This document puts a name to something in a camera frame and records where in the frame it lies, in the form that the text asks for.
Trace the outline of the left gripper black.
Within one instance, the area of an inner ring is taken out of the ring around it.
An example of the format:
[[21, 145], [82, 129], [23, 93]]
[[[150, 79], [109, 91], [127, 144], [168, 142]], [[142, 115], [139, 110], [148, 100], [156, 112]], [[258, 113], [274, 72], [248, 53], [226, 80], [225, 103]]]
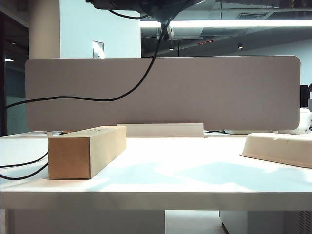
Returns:
[[160, 23], [167, 23], [171, 9], [160, 8], [156, 0], [86, 0], [100, 10], [127, 10], [139, 13], [153, 13], [153, 18]]

